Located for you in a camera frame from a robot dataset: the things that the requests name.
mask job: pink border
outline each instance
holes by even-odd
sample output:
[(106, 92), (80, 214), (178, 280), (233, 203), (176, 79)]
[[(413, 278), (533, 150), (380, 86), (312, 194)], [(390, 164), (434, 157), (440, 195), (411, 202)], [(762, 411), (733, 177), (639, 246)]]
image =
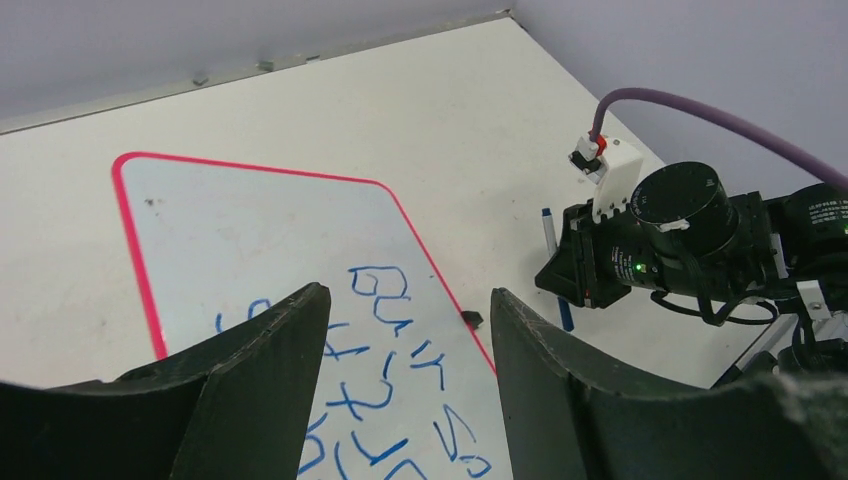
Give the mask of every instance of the pink border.
[[(433, 257), (430, 256), (430, 252), (427, 250), (427, 247), (424, 246), (424, 242), (421, 241), (421, 236), (418, 235), (418, 231), (415, 230), (415, 226), (412, 225), (412, 221), (409, 219), (409, 216), (406, 214), (406, 211), (400, 204), (397, 195), (395, 195), (395, 192), (393, 192), (389, 187), (376, 180), (342, 177), (339, 175), (329, 175), (326, 173), (303, 172), (299, 170), (289, 170), (286, 168), (272, 168), (263, 167), (259, 165), (244, 165), (239, 163), (221, 162), (217, 160), (207, 160), (202, 158), (178, 157), (175, 155), (164, 155), (161, 153), (130, 152), (121, 155), (115, 160), (115, 163), (112, 164), (112, 181), (115, 184), (115, 192), (118, 196), (118, 207), (121, 210), (121, 218), (124, 222), (124, 231), (127, 235), (127, 243), (129, 244), (130, 248), (130, 256), (132, 257), (133, 266), (135, 267), (136, 280), (138, 281), (138, 288), (141, 293), (141, 303), (144, 306), (144, 313), (147, 316), (147, 326), (150, 329), (150, 339), (153, 341), (153, 351), (156, 353), (157, 359), (161, 360), (167, 357), (168, 349), (165, 346), (165, 339), (162, 336), (162, 326), (159, 322), (159, 314), (156, 311), (156, 304), (153, 301), (153, 291), (150, 288), (150, 280), (147, 276), (147, 269), (144, 266), (144, 257), (141, 254), (141, 245), (138, 242), (138, 232), (135, 228), (135, 222), (133, 221), (129, 200), (127, 199), (127, 191), (124, 186), (124, 179), (121, 174), (124, 165), (130, 160), (137, 157), (156, 158), (159, 160), (170, 160), (174, 162), (198, 163), (201, 165), (212, 165), (216, 167), (241, 168), (246, 170), (257, 170), (261, 172), (283, 173), (287, 175), (301, 175), (304, 177), (323, 178), (326, 180), (338, 180), (343, 182), (368, 183), (371, 185), (376, 185), (382, 188), (383, 190), (389, 192), (389, 195), (392, 196), (392, 200), (394, 200), (395, 205), (397, 205), (401, 215), (403, 215), (403, 219), (406, 220), (406, 224), (409, 225), (409, 229), (412, 230), (412, 234), (415, 235), (415, 239), (418, 241), (418, 245), (421, 246), (421, 250), (424, 251), (424, 255), (427, 256), (427, 260), (430, 262), (430, 265), (432, 265), (433, 270), (439, 277), (439, 281), (442, 282), (442, 286), (448, 293), (448, 296), (450, 297), (451, 302), (453, 302), (454, 307), (456, 307), (456, 311), (459, 313), (462, 312), (462, 308), (460, 308), (459, 302), (456, 301), (456, 297), (453, 295), (453, 292), (451, 292), (447, 282), (445, 282), (445, 278), (442, 276), (442, 272), (439, 271), (439, 267), (436, 266), (436, 262), (433, 261)], [(492, 359), (489, 357), (489, 354), (486, 352), (486, 349), (483, 348), (483, 344), (480, 342), (480, 338), (477, 336), (477, 332), (475, 332), (471, 328), (471, 326), (466, 326), (468, 327), (468, 332), (471, 333), (471, 337), (474, 339), (474, 343), (477, 344), (477, 348), (480, 349), (480, 353), (483, 354), (483, 357), (486, 359), (486, 362), (489, 364), (489, 367), (492, 369), (492, 372), (495, 372), (495, 364), (492, 362)]]

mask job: white table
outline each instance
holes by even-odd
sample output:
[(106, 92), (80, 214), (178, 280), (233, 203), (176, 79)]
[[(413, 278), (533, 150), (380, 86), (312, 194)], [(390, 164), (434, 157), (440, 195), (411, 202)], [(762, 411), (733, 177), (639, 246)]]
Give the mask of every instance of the white table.
[[(133, 150), (370, 177), (399, 196), (464, 309), (533, 286), (540, 211), (591, 196), (567, 162), (597, 100), (502, 19), (0, 136), (0, 378), (111, 380), (153, 360), (110, 167)], [(635, 143), (614, 118), (605, 133)], [(634, 292), (575, 310), (576, 335), (709, 386), (759, 332), (712, 328)], [(488, 322), (482, 338), (491, 350)]]

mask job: wall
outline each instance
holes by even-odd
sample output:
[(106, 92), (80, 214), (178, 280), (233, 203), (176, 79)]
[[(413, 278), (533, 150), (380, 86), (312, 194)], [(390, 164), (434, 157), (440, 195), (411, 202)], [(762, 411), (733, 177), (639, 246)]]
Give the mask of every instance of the wall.
[[(625, 86), (719, 106), (848, 172), (848, 2), (518, 0), (516, 19), (596, 96)], [(717, 127), (662, 107), (612, 111), (666, 162), (717, 168), (774, 196), (815, 180)]]
[(411, 33), (513, 0), (4, 0), (0, 119)]

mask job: white board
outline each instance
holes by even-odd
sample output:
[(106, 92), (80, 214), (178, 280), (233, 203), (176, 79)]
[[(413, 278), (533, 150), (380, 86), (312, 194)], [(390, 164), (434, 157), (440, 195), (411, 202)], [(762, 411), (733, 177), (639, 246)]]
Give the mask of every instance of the white board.
[(511, 478), (491, 359), (388, 188), (151, 153), (113, 179), (160, 358), (330, 288), (299, 478)]

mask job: blue marker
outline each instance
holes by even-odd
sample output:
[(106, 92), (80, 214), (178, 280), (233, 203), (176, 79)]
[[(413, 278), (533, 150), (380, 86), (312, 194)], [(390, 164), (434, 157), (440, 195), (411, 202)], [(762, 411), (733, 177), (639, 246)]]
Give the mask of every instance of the blue marker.
[[(554, 218), (551, 216), (550, 208), (542, 209), (542, 226), (545, 227), (545, 240), (548, 243), (548, 255), (553, 257), (556, 254), (556, 229), (554, 229)], [(568, 302), (562, 297), (557, 297), (559, 303), (559, 316), (562, 318), (562, 329), (566, 332), (574, 330), (574, 320), (571, 318), (571, 310), (568, 308)]]

